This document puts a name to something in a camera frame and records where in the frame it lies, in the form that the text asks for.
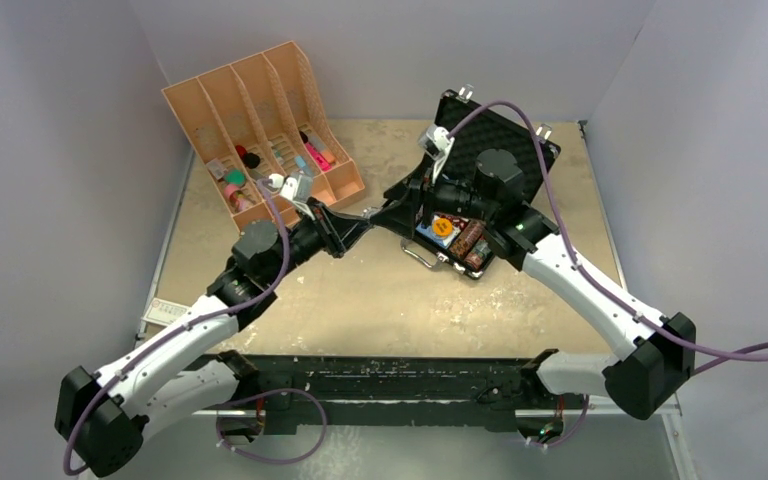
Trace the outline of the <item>black poker chip case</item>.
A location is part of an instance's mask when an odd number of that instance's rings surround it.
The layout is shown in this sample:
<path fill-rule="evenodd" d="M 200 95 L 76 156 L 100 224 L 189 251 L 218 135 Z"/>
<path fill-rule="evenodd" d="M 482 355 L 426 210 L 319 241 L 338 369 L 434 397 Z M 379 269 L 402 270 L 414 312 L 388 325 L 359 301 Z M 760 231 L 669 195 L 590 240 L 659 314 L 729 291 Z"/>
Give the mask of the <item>black poker chip case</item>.
<path fill-rule="evenodd" d="M 470 95 L 469 86 L 459 92 L 444 91 L 432 123 L 455 134 L 449 158 L 434 183 L 436 212 L 468 218 L 470 222 L 482 221 L 481 238 L 488 242 L 492 254 L 484 268 L 476 271 L 464 262 L 465 258 L 456 258 L 449 248 L 442 249 L 421 236 L 418 226 L 411 241 L 444 252 L 453 269 L 478 279 L 495 258 L 491 245 L 510 247 L 514 227 L 536 223 L 539 232 L 548 232 L 548 223 L 540 220 L 531 204 L 543 184 L 544 173 L 551 170 L 561 149 L 550 141 L 549 126 L 541 125 L 532 134 L 527 127 L 482 109 Z M 424 154 L 420 164 L 403 179 L 419 179 L 431 166 L 432 159 Z"/>

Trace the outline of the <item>yellow big blind button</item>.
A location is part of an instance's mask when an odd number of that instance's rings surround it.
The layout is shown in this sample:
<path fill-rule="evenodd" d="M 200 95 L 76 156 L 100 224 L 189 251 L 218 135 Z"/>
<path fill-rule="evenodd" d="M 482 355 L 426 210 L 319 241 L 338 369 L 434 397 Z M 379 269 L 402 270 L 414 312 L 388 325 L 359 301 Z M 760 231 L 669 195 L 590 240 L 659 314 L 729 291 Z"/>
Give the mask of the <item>yellow big blind button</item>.
<path fill-rule="evenodd" d="M 433 221 L 431 231 L 436 237 L 444 239 L 453 233 L 454 225 L 447 218 L 438 218 Z"/>

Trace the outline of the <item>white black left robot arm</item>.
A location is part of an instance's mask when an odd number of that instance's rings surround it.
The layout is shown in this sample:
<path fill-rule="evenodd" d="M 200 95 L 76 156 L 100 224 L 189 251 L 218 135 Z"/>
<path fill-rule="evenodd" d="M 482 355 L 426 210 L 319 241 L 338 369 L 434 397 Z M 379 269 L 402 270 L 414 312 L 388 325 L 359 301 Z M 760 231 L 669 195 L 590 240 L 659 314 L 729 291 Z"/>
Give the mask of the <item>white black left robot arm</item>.
<path fill-rule="evenodd" d="M 320 252 L 345 254 L 370 228 L 369 217 L 338 213 L 313 198 L 300 221 L 248 223 L 224 270 L 187 311 L 141 346 L 90 372 L 77 366 L 62 379 L 54 426 L 66 442 L 67 476 L 109 476 L 168 424 L 208 406 L 244 409 L 258 382 L 237 353 L 192 365 L 209 349 L 258 319 L 276 300 L 288 273 Z"/>

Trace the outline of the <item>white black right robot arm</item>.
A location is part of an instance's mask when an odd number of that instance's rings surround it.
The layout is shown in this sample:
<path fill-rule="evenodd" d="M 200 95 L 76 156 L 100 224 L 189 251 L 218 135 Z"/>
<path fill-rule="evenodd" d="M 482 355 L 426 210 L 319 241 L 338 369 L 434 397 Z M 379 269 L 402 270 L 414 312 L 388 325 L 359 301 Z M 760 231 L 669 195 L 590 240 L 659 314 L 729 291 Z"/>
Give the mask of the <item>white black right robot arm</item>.
<path fill-rule="evenodd" d="M 561 394 L 595 395 L 633 418 L 648 419 L 690 378 L 695 355 L 681 342 L 695 339 L 695 325 L 681 313 L 667 318 L 634 299 L 578 253 L 525 199 L 523 177 L 514 155 L 500 149 L 478 155 L 470 181 L 432 180 L 431 171 L 419 167 L 394 186 L 401 198 L 369 218 L 407 239 L 434 214 L 483 222 L 495 257 L 549 288 L 610 348 L 606 355 L 542 353 L 526 368 L 524 399 L 544 407 Z"/>

